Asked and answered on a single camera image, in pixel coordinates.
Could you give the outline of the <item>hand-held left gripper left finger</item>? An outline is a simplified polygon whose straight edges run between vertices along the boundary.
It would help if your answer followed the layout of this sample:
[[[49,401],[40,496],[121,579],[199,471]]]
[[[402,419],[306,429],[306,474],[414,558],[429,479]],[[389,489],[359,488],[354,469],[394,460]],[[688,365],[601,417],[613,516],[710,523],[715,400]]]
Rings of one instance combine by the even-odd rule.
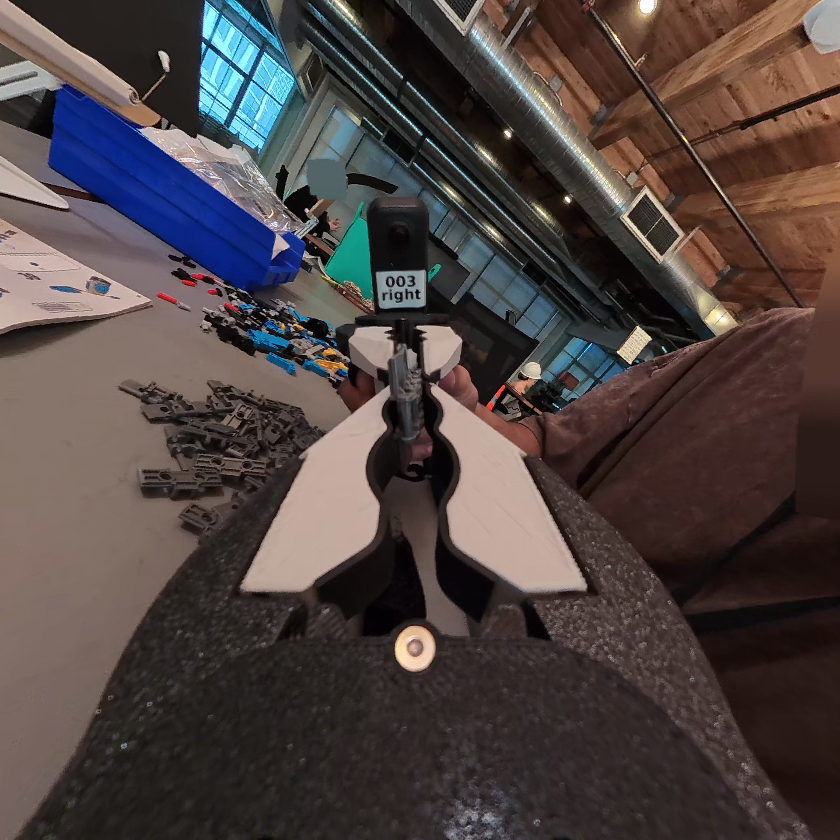
[[[384,389],[300,457],[240,592],[378,598],[393,575],[383,503],[400,465]]]

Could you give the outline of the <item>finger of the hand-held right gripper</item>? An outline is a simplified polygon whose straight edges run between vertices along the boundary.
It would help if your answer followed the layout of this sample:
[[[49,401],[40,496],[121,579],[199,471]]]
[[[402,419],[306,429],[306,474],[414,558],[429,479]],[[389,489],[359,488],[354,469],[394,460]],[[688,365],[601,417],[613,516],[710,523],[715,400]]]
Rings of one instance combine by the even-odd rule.
[[[390,362],[395,351],[392,329],[353,329],[348,347],[351,384],[357,383],[361,372],[376,382],[390,383]]]
[[[418,358],[427,382],[440,382],[460,361],[463,340],[449,326],[419,326]]]

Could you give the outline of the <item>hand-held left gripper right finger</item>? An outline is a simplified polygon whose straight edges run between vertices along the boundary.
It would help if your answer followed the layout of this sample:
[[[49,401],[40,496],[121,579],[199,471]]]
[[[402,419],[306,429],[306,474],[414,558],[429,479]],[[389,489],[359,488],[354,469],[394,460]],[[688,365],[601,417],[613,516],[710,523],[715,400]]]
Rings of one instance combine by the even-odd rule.
[[[588,592],[524,452],[437,385],[427,388],[427,428],[435,572],[447,598],[484,618],[498,604]]]

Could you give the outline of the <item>pile of grey track links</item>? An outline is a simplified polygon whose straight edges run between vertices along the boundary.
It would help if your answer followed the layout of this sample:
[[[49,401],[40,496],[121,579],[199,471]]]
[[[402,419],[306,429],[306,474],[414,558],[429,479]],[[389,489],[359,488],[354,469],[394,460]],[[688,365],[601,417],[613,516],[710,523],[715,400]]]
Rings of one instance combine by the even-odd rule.
[[[160,425],[171,463],[138,469],[141,494],[183,501],[181,527],[205,539],[261,490],[290,459],[326,433],[304,412],[254,391],[207,382],[198,401],[156,382],[122,381],[122,393],[140,402],[141,414]]]

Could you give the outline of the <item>grey desk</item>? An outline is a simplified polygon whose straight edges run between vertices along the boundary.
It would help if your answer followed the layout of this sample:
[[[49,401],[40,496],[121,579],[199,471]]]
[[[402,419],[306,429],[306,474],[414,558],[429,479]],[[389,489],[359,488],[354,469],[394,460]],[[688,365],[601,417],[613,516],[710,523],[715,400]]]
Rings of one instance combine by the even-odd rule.
[[[202,400],[207,381],[299,406],[329,430],[347,410],[309,371],[284,373],[200,329],[203,288],[178,252],[99,203],[2,198],[2,218],[149,299],[141,311],[2,336],[2,838],[14,838],[74,752],[135,627],[196,546],[183,502],[146,498],[141,468],[173,462],[163,426],[119,384]]]

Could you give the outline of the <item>person's right hand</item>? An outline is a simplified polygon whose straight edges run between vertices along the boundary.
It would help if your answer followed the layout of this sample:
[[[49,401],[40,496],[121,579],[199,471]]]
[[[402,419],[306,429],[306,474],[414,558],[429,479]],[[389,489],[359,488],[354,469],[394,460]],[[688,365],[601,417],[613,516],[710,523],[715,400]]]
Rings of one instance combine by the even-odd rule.
[[[355,378],[348,376],[339,386],[338,395],[351,413],[357,411],[363,404],[369,402],[376,394],[379,382],[371,375],[351,366]],[[469,373],[458,364],[449,374],[439,382],[439,387],[450,394],[456,401],[478,417],[482,416],[485,407],[479,403],[477,389],[473,385]],[[429,433],[423,431],[415,445],[411,464],[419,464],[429,458],[433,452],[433,442]]]

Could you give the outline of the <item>black equipment case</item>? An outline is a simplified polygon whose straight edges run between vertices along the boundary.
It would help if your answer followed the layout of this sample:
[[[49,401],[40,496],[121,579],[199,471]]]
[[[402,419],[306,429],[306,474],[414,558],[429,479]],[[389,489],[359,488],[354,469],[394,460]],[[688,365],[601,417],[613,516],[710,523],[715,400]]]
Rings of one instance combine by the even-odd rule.
[[[459,364],[469,373],[482,404],[494,397],[538,346],[537,340],[470,294],[451,307],[449,325],[462,339]]]

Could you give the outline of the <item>scattered black and red pins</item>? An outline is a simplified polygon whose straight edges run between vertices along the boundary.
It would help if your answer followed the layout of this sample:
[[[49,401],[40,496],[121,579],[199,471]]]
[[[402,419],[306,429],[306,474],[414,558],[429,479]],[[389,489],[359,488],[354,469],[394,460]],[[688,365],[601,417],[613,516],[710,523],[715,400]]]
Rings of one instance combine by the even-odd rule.
[[[184,311],[209,310],[225,312],[228,304],[226,286],[215,274],[201,269],[197,263],[181,254],[168,255],[171,288],[158,294],[161,301],[167,301]]]

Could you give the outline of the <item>large paned window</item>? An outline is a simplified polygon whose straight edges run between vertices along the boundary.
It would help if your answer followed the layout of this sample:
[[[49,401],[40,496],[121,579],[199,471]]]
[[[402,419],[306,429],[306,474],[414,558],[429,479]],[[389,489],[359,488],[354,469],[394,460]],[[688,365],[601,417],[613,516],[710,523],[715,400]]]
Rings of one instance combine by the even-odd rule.
[[[200,133],[259,154],[297,80],[267,2],[205,1]]]

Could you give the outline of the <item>blue plastic bin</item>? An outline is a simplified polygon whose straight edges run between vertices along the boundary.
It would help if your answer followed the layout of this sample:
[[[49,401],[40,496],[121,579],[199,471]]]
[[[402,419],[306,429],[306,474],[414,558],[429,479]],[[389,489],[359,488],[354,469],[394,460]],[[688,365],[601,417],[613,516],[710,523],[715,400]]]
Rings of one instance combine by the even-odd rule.
[[[211,274],[247,292],[297,278],[304,244],[276,237],[128,121],[72,87],[56,92],[49,166]]]

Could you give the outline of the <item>open instruction booklet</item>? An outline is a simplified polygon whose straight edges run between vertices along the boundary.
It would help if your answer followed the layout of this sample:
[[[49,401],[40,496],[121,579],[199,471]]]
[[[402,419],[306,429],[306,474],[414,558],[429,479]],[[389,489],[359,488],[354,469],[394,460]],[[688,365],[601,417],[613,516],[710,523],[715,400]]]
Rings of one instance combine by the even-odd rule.
[[[1,334],[150,307],[147,297],[1,221]]]

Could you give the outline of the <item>black partition panel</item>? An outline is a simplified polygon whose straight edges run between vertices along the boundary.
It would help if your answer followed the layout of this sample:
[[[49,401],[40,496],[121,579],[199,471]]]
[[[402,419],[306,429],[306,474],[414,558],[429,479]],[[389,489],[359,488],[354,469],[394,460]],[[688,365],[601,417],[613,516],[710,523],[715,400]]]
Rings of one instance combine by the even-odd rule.
[[[110,69],[140,95],[171,71],[147,105],[190,136],[198,132],[203,1],[15,1],[51,32]]]

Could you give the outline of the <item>white ceiling dome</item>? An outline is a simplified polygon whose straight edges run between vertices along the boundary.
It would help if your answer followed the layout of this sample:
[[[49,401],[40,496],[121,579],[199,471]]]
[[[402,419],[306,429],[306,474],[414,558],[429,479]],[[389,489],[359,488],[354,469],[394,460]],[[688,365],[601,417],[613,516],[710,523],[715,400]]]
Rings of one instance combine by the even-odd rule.
[[[803,16],[805,35],[820,55],[839,51],[839,1],[819,1]]]

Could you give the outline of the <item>silver ventilation duct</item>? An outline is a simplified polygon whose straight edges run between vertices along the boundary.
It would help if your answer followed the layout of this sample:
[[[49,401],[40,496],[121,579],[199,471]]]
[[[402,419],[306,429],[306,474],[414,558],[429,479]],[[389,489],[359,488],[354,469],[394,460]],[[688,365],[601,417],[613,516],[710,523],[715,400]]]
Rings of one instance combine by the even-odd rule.
[[[455,68],[497,116],[509,123],[551,175],[594,220],[656,291],[702,338],[738,325],[683,256],[657,263],[628,233],[621,214],[630,186],[578,126],[547,81],[541,80],[483,10],[462,36],[433,2],[396,2],[423,37]],[[687,234],[689,242],[694,234]]]

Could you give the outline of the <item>white wall sign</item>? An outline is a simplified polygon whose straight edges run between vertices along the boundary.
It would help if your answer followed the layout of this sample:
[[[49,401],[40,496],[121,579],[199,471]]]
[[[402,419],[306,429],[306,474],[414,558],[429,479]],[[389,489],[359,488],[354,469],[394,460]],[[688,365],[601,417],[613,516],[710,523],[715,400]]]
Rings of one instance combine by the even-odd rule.
[[[633,327],[631,332],[616,349],[616,356],[624,363],[633,364],[653,341],[653,337],[641,326]]]

